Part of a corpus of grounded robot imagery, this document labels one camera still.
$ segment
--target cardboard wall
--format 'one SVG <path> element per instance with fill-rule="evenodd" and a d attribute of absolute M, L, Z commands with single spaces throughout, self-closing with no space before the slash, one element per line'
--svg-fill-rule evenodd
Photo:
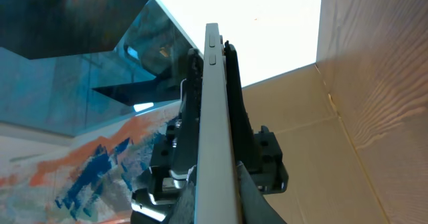
<path fill-rule="evenodd" d="M 290 181 L 265 196 L 288 223 L 387 223 L 314 65 L 246 87 L 253 129 L 274 131 Z"/>
<path fill-rule="evenodd" d="M 322 0 L 317 66 L 390 223 L 428 223 L 428 0 Z"/>

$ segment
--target metal frame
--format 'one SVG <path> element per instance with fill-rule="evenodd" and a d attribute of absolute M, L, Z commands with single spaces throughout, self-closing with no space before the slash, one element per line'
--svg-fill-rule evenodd
<path fill-rule="evenodd" d="M 222 46 L 218 25 L 207 24 L 195 223 L 241 223 Z"/>

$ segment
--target white light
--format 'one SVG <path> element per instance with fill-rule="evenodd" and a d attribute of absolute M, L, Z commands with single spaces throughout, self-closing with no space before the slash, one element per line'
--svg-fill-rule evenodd
<path fill-rule="evenodd" d="M 136 105 L 134 105 L 134 110 L 136 112 L 140 112 L 141 110 L 145 110 L 145 109 L 153 107 L 153 106 L 154 106 L 153 103 L 136 104 Z"/>
<path fill-rule="evenodd" d="M 135 51 L 135 49 L 133 49 L 133 48 L 131 48 L 131 47 L 128 47 L 128 54 L 129 54 L 129 55 L 131 55 L 134 59 L 136 59 L 136 60 L 140 60 L 140 59 L 138 58 L 138 52 L 137 52 L 137 51 Z"/>
<path fill-rule="evenodd" d="M 316 61 L 321 0 L 158 1 L 201 51 L 205 25 L 219 24 L 236 47 L 242 86 Z"/>
<path fill-rule="evenodd" d="M 139 210 L 140 213 L 148 215 L 149 217 L 152 217 L 153 219 L 157 221 L 163 221 L 165 219 L 165 215 L 159 212 L 156 212 L 152 209 L 146 208 L 146 207 L 140 207 L 135 203 L 131 203 L 132 209 Z"/>

